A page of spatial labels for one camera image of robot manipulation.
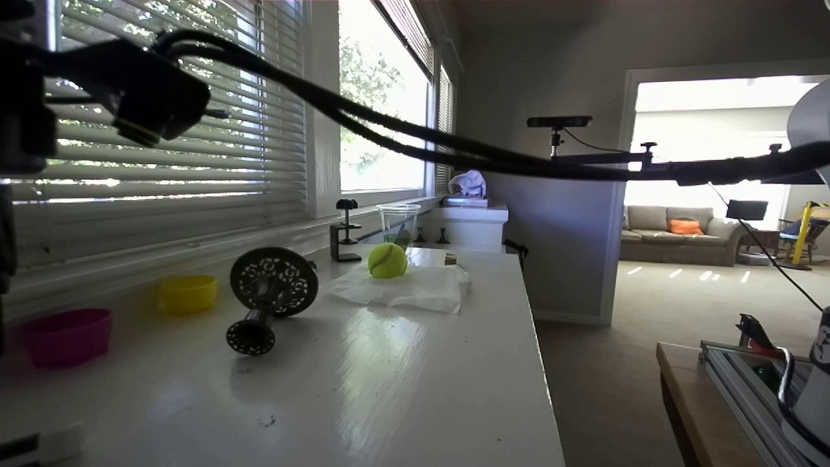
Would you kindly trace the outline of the clear plastic bin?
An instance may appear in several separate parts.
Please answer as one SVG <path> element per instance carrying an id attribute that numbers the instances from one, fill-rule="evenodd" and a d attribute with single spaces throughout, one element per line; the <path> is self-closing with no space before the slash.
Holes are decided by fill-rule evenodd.
<path id="1" fill-rule="evenodd" d="M 399 245 L 413 245 L 418 242 L 420 208 L 418 205 L 385 205 L 382 214 L 382 238 Z"/>

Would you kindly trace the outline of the beige sofa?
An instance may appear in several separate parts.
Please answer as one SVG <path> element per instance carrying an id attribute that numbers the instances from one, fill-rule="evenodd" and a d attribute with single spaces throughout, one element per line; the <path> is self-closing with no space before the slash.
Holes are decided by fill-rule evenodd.
<path id="1" fill-rule="evenodd" d="M 702 232 L 673 232 L 670 219 L 697 219 Z M 717 217 L 712 208 L 627 205 L 623 222 L 623 258 L 734 265 L 743 226 Z"/>

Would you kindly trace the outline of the orange cushion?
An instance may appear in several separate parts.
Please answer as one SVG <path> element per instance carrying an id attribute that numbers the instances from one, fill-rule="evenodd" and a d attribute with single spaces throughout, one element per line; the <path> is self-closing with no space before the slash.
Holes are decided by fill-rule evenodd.
<path id="1" fill-rule="evenodd" d="M 702 232 L 697 219 L 670 219 L 670 230 L 673 232 L 690 232 L 690 235 Z"/>

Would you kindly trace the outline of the yellow plastic bowl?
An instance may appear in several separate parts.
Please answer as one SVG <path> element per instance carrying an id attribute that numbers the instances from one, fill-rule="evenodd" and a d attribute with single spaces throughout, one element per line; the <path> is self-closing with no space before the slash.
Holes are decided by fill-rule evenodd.
<path id="1" fill-rule="evenodd" d="M 167 314 L 203 314 L 216 306 L 217 280 L 214 275 L 176 275 L 158 286 L 158 308 Z"/>

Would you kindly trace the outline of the pink plastic bowl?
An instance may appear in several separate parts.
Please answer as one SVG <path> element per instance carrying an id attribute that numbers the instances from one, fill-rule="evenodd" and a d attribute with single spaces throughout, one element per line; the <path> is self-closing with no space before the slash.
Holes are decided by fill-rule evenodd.
<path id="1" fill-rule="evenodd" d="M 27 322 L 22 344 L 33 365 L 64 369 L 93 361 L 109 350 L 112 310 L 75 308 Z"/>

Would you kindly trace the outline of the white window blinds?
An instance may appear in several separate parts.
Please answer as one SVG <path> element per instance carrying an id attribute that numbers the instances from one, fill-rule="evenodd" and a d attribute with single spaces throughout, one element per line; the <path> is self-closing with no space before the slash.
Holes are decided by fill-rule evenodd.
<path id="1" fill-rule="evenodd" d="M 0 0 L 3 245 L 28 266 L 306 214 L 302 0 Z"/>

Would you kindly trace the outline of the yellow-green tennis ball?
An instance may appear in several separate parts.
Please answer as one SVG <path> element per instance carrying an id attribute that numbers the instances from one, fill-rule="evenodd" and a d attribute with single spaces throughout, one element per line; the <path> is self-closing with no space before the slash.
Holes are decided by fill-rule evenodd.
<path id="1" fill-rule="evenodd" d="M 408 254 L 399 244 L 380 244 L 368 254 L 368 273 L 380 280 L 403 278 L 408 273 Z"/>

